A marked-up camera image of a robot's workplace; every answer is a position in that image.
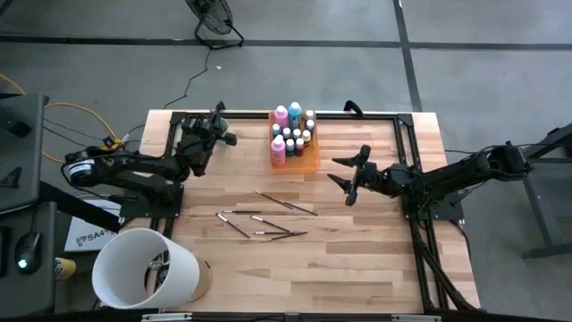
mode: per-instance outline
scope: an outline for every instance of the orange tray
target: orange tray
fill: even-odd
[[[306,129],[306,117],[302,115],[302,126],[301,130]],[[272,126],[274,125],[274,113],[268,114],[268,129],[270,134],[270,142],[272,142]],[[318,143],[318,124],[314,127],[314,135],[310,141],[310,146],[304,149],[304,155],[302,157],[286,157],[286,164],[283,166],[276,166],[272,164],[273,174],[313,174],[320,168],[320,144]],[[268,145],[268,150],[272,155],[272,148]]]

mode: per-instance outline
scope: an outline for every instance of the wooden table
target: wooden table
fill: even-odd
[[[164,152],[172,111],[149,111],[142,153]],[[446,165],[434,113],[413,114],[425,171]],[[362,144],[372,147],[370,161],[379,169],[397,161],[393,127],[382,121],[319,121],[322,166],[317,174],[271,175],[268,124],[231,120],[236,147],[220,144],[206,175],[185,184],[181,217],[172,239],[213,268],[210,291],[198,301],[173,310],[222,312],[418,313],[422,312],[408,223],[399,199],[360,190],[352,208],[326,173],[350,178],[352,170],[331,161],[352,157]],[[404,140],[407,133],[403,131]],[[311,209],[320,216],[294,212],[256,193]],[[246,240],[215,212],[256,209],[262,218],[308,234],[267,242]],[[249,216],[228,215],[243,231],[272,231]],[[149,219],[131,226],[148,227]],[[479,301],[465,240],[449,222],[435,222],[442,267],[476,307]],[[433,274],[427,275],[438,303]]]

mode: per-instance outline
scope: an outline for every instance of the concrete floor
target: concrete floor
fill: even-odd
[[[410,41],[572,42],[568,0],[401,3]],[[247,39],[400,40],[391,0],[235,0],[230,5]],[[0,17],[0,31],[193,38],[196,21],[182,1],[19,0]],[[188,77],[202,70],[206,53],[203,47],[4,43],[0,72],[53,102],[88,106],[125,133],[145,121],[148,109],[178,97]],[[571,51],[412,50],[412,59],[423,110],[438,114],[447,148],[475,150],[505,140],[533,143],[572,122]],[[353,99],[365,110],[412,111],[398,48],[243,47],[213,52],[209,67],[174,108],[214,107],[223,100],[230,109],[259,109],[298,100],[314,109],[339,110]],[[5,82],[0,90],[13,91]],[[46,117],[105,134],[93,118],[68,108],[54,108]],[[77,148],[46,135],[45,150],[55,156]],[[449,161],[459,158],[448,155]],[[46,161],[42,171],[44,180],[70,191],[57,165]],[[522,250],[542,245],[522,183],[489,182],[463,206],[483,308],[572,318],[572,256],[520,259]],[[78,283],[83,286],[65,291],[61,303],[66,308],[86,309],[93,301],[88,275]]]

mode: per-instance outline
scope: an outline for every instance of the small bottle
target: small bottle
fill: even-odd
[[[284,143],[282,135],[276,136],[276,139],[272,141],[271,149],[272,164],[283,166],[286,163],[286,143]]]
[[[310,131],[310,135],[314,136],[314,120],[307,120],[306,121],[306,130]]]
[[[314,111],[312,110],[307,110],[305,116],[306,116],[306,121],[315,120]]]
[[[296,149],[296,147],[294,147],[294,140],[293,139],[287,139],[286,140],[286,157],[294,156],[294,150],[295,149]]]
[[[299,129],[300,120],[302,119],[302,107],[298,102],[292,102],[288,108],[288,114],[290,115],[290,128]]]
[[[285,127],[288,127],[289,121],[290,120],[288,119],[288,110],[286,109],[286,107],[284,106],[276,107],[276,110],[274,111],[274,122],[280,125],[280,127],[283,129]]]
[[[275,138],[276,138],[276,135],[278,135],[278,134],[280,134],[280,133],[282,133],[282,132],[280,131],[280,125],[279,125],[279,124],[273,125],[273,126],[272,126],[272,138],[275,139]]]
[[[294,129],[294,131],[292,131],[292,138],[294,140],[299,139],[302,136],[302,131],[300,129]]]
[[[312,140],[312,134],[310,134],[310,131],[304,130],[302,132],[302,139],[304,139],[304,148],[309,148],[310,141]]]
[[[304,140],[299,138],[296,140],[296,156],[302,157],[304,155]]]
[[[282,136],[284,137],[285,140],[290,139],[292,137],[292,131],[290,131],[290,128],[284,128],[282,130]]]

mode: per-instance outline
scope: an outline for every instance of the white cup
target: white cup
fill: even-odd
[[[160,253],[169,251],[169,271],[153,294],[145,289],[145,272]],[[97,255],[93,289],[104,304],[115,309],[170,308],[191,301],[200,269],[195,256],[147,228],[120,233]]]

